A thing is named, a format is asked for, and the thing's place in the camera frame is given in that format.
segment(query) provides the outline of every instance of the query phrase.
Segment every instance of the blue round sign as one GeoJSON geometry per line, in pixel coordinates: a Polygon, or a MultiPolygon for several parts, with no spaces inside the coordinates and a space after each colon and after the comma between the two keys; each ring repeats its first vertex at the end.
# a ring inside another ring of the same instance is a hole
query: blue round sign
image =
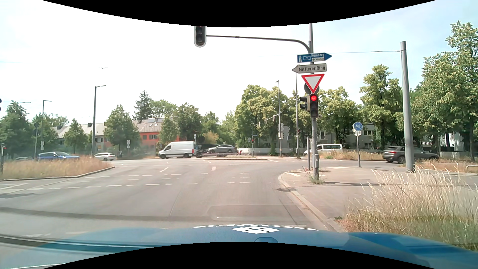
{"type": "Polygon", "coordinates": [[[362,131],[363,125],[359,122],[354,123],[354,130],[355,131],[362,131]]]}

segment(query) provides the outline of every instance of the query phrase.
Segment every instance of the white van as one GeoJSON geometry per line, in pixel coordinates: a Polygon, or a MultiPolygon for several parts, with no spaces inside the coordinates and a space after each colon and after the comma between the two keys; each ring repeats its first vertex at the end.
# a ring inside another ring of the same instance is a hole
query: white van
{"type": "Polygon", "coordinates": [[[161,159],[171,157],[191,158],[192,156],[200,158],[201,154],[198,154],[197,150],[198,147],[194,141],[171,142],[163,150],[158,152],[158,156],[161,157],[161,159]]]}
{"type": "Polygon", "coordinates": [[[331,152],[331,151],[336,151],[336,152],[343,152],[343,147],[342,144],[320,144],[317,145],[317,153],[322,153],[322,152],[331,152]]]}

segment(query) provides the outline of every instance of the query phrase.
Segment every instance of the blue car hood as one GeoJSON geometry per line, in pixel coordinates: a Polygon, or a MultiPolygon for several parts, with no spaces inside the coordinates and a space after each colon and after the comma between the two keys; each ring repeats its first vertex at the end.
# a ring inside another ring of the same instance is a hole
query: blue car hood
{"type": "Polygon", "coordinates": [[[228,224],[176,229],[116,228],[68,239],[46,240],[41,246],[1,259],[0,269],[63,264],[149,247],[210,242],[308,245],[394,258],[437,269],[478,268],[478,252],[413,236],[370,232],[337,233],[281,225],[228,224]]]}

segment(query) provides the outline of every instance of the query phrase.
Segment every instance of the road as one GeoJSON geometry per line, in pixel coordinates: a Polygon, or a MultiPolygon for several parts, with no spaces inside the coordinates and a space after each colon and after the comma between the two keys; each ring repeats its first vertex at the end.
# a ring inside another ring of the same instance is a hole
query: road
{"type": "MultiPolygon", "coordinates": [[[[354,161],[321,160],[347,169],[354,161]]],[[[278,182],[307,166],[302,158],[171,158],[113,161],[114,169],[77,179],[0,182],[0,234],[66,238],[115,227],[177,228],[275,224],[325,230],[278,182]]],[[[366,168],[397,164],[362,161],[366,168]]]]}

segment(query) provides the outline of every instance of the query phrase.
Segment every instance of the wheel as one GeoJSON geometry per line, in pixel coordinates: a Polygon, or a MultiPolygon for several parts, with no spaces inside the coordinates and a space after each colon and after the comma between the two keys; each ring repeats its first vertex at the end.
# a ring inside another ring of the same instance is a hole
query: wheel
{"type": "Polygon", "coordinates": [[[404,164],[404,163],[405,163],[405,157],[404,157],[404,156],[398,157],[397,162],[398,162],[399,164],[404,164]]]}

